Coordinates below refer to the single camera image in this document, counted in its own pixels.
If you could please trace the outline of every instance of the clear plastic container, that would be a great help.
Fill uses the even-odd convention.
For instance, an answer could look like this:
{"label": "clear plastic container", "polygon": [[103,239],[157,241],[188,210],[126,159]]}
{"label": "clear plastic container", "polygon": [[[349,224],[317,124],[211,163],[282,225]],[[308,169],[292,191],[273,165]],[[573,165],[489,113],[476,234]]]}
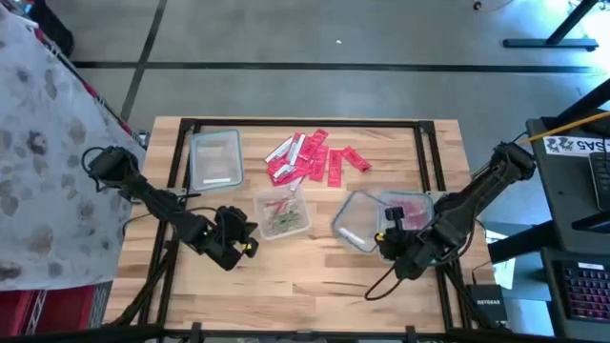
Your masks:
{"label": "clear plastic container", "polygon": [[402,207],[404,230],[419,230],[428,224],[434,217],[434,204],[430,195],[414,192],[383,192],[378,199],[384,205],[379,206],[377,213],[379,232],[384,232],[394,226],[394,222],[385,218],[385,209]]}
{"label": "clear plastic container", "polygon": [[235,188],[244,182],[239,131],[213,131],[191,138],[191,188],[198,192]]}
{"label": "clear plastic container", "polygon": [[365,191],[352,192],[333,220],[333,234],[348,247],[360,252],[374,252],[377,213],[385,205]]}
{"label": "clear plastic container", "polygon": [[287,185],[257,194],[254,211],[260,234],[268,240],[307,231],[312,223],[300,187],[295,192]]}

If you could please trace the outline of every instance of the concrete floor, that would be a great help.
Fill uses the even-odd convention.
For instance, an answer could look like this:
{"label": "concrete floor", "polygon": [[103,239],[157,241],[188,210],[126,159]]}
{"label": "concrete floor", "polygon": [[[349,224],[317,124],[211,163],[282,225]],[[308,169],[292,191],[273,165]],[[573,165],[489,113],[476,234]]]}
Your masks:
{"label": "concrete floor", "polygon": [[[484,0],[483,6],[492,9],[501,3]],[[48,4],[75,35],[73,61],[137,62],[159,2],[48,0]],[[570,9],[568,0],[516,0],[491,13],[474,12],[470,0],[167,0],[149,61],[598,70],[144,70],[132,110],[124,115],[140,130],[150,130],[157,115],[453,118],[459,120],[468,161],[475,170],[500,140],[524,131],[526,119],[557,115],[608,78],[610,36],[605,32],[610,31],[610,12],[592,10],[570,33],[574,38],[597,38],[600,48],[594,52],[501,46],[503,38],[548,36]],[[134,69],[80,72],[121,112],[137,74]],[[535,177],[509,189],[482,219],[531,225],[549,217]],[[529,305],[514,301],[508,306],[511,303],[517,304],[509,311],[516,313],[516,322],[525,320]],[[535,328],[528,326],[527,332]]]}

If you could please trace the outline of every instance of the black metal frame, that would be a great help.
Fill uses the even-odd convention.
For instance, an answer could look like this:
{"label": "black metal frame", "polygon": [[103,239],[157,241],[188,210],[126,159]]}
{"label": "black metal frame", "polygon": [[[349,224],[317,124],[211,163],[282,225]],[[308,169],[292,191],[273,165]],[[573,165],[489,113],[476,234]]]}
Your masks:
{"label": "black metal frame", "polygon": [[554,49],[586,49],[593,51],[600,45],[595,39],[563,39],[566,34],[591,10],[598,0],[582,0],[570,15],[557,27],[547,39],[504,39],[504,48],[554,48]]}
{"label": "black metal frame", "polygon": [[[429,144],[431,149],[432,161],[434,166],[434,173],[437,182],[437,188],[439,191],[446,191],[445,181],[442,172],[442,165],[440,162],[440,154],[438,150],[437,144],[437,135],[435,130],[435,125],[433,121],[404,121],[404,120],[336,120],[336,119],[320,119],[320,120],[302,120],[302,119],[232,119],[232,118],[204,118],[204,119],[196,119],[196,118],[184,118],[180,121],[180,125],[178,128],[178,135],[176,138],[176,144],[173,151],[173,159],[172,165],[170,169],[170,175],[167,183],[167,187],[171,188],[175,186],[175,182],[177,179],[178,166],[180,165],[180,160],[182,158],[182,150],[187,137],[187,134],[190,130],[193,130],[193,133],[198,133],[205,126],[276,126],[276,127],[360,127],[360,128],[404,128],[404,129],[413,129],[414,130],[414,138],[416,143],[416,151],[417,151],[417,162],[419,164],[419,172],[421,178],[421,186],[424,192],[430,191],[430,177],[428,175],[428,166],[426,164],[425,150],[423,147],[423,138],[422,131],[425,131],[429,137]],[[182,182],[182,187],[185,189],[189,188],[190,183],[190,169],[186,168],[185,175]],[[147,279],[149,279],[154,270],[157,268],[158,263],[161,259],[161,253],[164,249],[164,241],[166,237],[167,230],[167,222],[159,222],[157,227],[157,234],[154,240],[151,264],[149,266],[149,274]],[[172,242],[175,242],[177,237],[173,235]],[[175,263],[177,257],[177,250],[170,251],[172,256],[169,256],[169,265],[168,269],[165,273],[165,278],[161,291],[161,298],[159,304],[159,310],[157,313],[157,318],[155,320],[155,325],[163,326],[165,324],[165,319],[167,317],[167,311],[169,308],[169,301],[173,283],[173,273],[175,270]],[[459,261],[455,262],[450,266],[450,268],[454,269],[461,279],[461,267],[459,265]],[[441,312],[443,316],[443,322],[445,326],[445,331],[454,328],[453,317],[451,313],[451,305],[449,302],[449,293],[447,291],[447,283],[445,279],[445,274],[442,268],[436,268],[437,273],[437,283],[438,283],[438,295],[440,300]],[[151,296],[147,297],[144,302],[142,309],[140,311],[138,317],[138,325],[148,325],[149,313],[151,306]],[[467,312],[463,301],[459,300],[459,312],[461,317],[462,325],[465,328],[471,328],[471,320],[469,313]],[[303,335],[315,335],[315,334],[323,334],[324,336],[342,336],[342,337],[372,337],[372,338],[403,338],[405,333],[301,333],[301,332],[242,332],[239,331],[241,336],[251,336],[251,335],[283,335],[283,336],[303,336]],[[433,336],[438,337],[438,334],[431,334],[430,337]]]}

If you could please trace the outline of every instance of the plastic container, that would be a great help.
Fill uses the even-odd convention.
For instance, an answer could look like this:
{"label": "plastic container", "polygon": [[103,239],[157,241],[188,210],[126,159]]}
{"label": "plastic container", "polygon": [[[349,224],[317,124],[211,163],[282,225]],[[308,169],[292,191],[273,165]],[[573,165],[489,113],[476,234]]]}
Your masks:
{"label": "plastic container", "polygon": [[348,247],[360,252],[374,252],[377,214],[385,205],[365,191],[352,192],[333,220],[333,234]]}
{"label": "plastic container", "polygon": [[254,197],[260,234],[267,240],[307,231],[312,223],[301,188],[275,187]]}
{"label": "plastic container", "polygon": [[404,211],[404,230],[423,229],[434,217],[434,204],[430,195],[414,192],[383,192],[378,199],[383,204],[377,213],[379,232],[384,232],[394,223],[385,218],[385,209],[401,206]]}
{"label": "plastic container", "polygon": [[191,188],[229,189],[244,182],[239,131],[198,133],[191,138]]}

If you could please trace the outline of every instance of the desk leg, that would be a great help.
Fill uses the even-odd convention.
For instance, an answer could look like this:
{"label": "desk leg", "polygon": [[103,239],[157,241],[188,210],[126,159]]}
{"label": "desk leg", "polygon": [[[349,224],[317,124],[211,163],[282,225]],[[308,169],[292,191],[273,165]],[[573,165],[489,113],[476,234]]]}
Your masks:
{"label": "desk leg", "polygon": [[504,39],[504,48],[582,48],[593,51],[600,45],[595,39],[563,39],[565,35],[591,10],[598,0],[582,0],[548,39]]}
{"label": "desk leg", "polygon": [[556,247],[553,225],[553,221],[549,220],[488,245],[492,263],[503,262],[528,252],[537,252],[542,247]]}

